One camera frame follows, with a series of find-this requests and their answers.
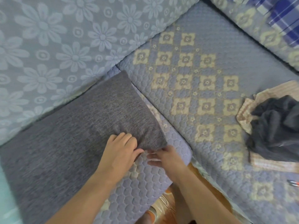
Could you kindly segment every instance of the blue fabric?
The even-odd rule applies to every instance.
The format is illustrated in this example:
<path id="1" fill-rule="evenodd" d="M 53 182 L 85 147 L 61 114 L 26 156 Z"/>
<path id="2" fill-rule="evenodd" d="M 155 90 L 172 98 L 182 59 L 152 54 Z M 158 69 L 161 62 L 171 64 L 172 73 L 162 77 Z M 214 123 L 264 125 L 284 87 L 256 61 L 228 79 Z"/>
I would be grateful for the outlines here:
<path id="1" fill-rule="evenodd" d="M 263 15 L 270 13 L 268 24 L 282 33 L 289 46 L 299 45 L 299 0 L 244 0 L 244 2 L 255 6 Z"/>

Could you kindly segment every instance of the gray cushion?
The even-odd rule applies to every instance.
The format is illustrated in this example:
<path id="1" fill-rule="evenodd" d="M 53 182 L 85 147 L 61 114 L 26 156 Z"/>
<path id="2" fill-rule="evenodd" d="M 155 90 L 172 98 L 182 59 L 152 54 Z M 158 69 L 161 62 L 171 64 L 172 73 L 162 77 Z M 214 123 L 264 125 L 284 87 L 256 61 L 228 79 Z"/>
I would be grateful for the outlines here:
<path id="1" fill-rule="evenodd" d="M 96 170 L 108 137 L 121 132 L 138 147 L 166 145 L 159 123 L 126 72 L 36 122 L 0 148 L 2 168 L 24 223 L 45 223 Z"/>

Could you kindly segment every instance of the quilted fabric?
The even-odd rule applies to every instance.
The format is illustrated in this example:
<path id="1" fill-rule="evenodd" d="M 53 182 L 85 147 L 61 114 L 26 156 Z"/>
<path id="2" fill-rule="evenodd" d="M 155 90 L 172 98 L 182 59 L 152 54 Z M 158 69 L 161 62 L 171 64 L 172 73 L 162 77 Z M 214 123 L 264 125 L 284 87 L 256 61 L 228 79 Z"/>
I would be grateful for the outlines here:
<path id="1" fill-rule="evenodd" d="M 119 73 L 113 67 L 106 79 Z M 167 142 L 176 147 L 186 164 L 191 160 L 191 149 L 184 139 L 174 130 L 167 120 L 136 89 L 137 93 L 158 120 Z M 134 163 L 130 171 L 117 185 L 106 200 L 94 223 L 135 223 L 152 203 L 171 184 L 163 169 L 147 165 L 146 154 Z M 3 186 L 0 200 L 0 222 L 3 224 L 22 223 L 18 208 L 15 206 L 5 175 L 0 172 L 0 185 Z"/>
<path id="2" fill-rule="evenodd" d="M 198 0 L 0 0 L 0 145 Z"/>
<path id="3" fill-rule="evenodd" d="M 245 3 L 248 0 L 234 0 L 234 2 L 227 0 L 211 1 L 242 30 L 279 58 L 289 63 L 297 71 L 299 70 L 298 49 L 288 45 L 285 38 L 283 38 L 284 33 L 268 24 L 268 14 L 262 15 L 256 7 L 246 5 Z"/>
<path id="4" fill-rule="evenodd" d="M 235 117 L 245 97 L 297 75 L 201 1 L 118 67 L 253 223 L 299 222 L 286 182 L 299 175 L 252 167 Z"/>

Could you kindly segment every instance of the hand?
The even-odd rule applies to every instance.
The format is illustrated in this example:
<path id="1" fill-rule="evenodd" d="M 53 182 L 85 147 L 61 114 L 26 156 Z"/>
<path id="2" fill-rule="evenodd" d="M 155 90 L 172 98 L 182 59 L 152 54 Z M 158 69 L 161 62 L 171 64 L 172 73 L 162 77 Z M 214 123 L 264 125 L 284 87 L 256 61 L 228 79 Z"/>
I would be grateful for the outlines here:
<path id="1" fill-rule="evenodd" d="M 144 152 L 136 148 L 137 140 L 130 133 L 111 135 L 95 174 L 116 185 L 133 165 L 135 158 Z"/>
<path id="2" fill-rule="evenodd" d="M 174 183 L 178 183 L 180 175 L 184 174 L 187 167 L 181 157 L 176 153 L 175 148 L 171 145 L 167 145 L 158 151 L 148 150 L 148 153 L 148 159 L 159 159 L 159 161 L 148 161 L 147 163 L 149 165 L 162 167 L 170 180 Z"/>

